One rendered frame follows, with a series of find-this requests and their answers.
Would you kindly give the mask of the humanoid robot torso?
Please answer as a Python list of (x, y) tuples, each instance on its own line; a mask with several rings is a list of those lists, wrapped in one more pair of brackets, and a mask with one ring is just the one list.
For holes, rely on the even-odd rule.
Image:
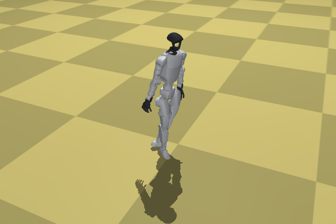
[(173, 52), (164, 52), (161, 56), (167, 57), (166, 65), (163, 67), (160, 74), (161, 81), (164, 82), (163, 87), (160, 89), (160, 95), (165, 94), (167, 100), (171, 99), (175, 93), (175, 87), (172, 86), (177, 80), (181, 65), (183, 54), (178, 50), (177, 55), (171, 55)]

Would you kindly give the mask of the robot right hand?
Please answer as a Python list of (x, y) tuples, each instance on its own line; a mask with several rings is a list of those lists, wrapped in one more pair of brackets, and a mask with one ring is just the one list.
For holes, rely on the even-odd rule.
[(150, 111), (152, 112), (151, 108), (150, 108), (150, 102), (152, 101), (153, 98), (150, 99), (150, 101), (148, 101), (147, 99), (145, 99), (145, 101), (143, 102), (142, 108), (143, 110), (145, 110), (145, 112), (149, 113), (148, 109), (150, 109)]

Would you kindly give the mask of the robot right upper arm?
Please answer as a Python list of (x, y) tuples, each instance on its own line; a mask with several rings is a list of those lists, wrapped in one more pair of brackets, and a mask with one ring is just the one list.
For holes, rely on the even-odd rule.
[(160, 56), (155, 61), (155, 69), (154, 69), (154, 75), (153, 75), (153, 78), (156, 79), (155, 85), (161, 84), (161, 78), (159, 78), (159, 76), (162, 72), (163, 67), (166, 65), (166, 62), (167, 62), (166, 56)]

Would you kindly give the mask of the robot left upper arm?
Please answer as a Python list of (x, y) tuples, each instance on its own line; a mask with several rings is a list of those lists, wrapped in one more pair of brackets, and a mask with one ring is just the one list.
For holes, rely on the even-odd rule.
[(184, 71), (185, 71), (185, 68), (183, 67), (184, 65), (184, 61), (185, 61), (185, 58), (186, 58), (186, 52), (182, 51), (182, 50), (179, 50), (182, 54), (183, 54), (183, 59), (182, 59), (182, 65), (181, 65), (181, 69), (180, 69), (180, 73), (179, 74), (183, 74)]

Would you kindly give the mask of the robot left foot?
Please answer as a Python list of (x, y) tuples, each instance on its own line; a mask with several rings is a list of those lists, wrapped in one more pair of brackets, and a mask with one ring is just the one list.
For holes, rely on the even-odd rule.
[[(161, 142), (160, 142), (160, 143), (157, 143), (157, 141), (153, 141), (153, 142), (151, 143), (151, 146), (153, 146), (153, 147), (161, 147)], [(168, 143), (166, 143), (166, 146), (168, 146)]]

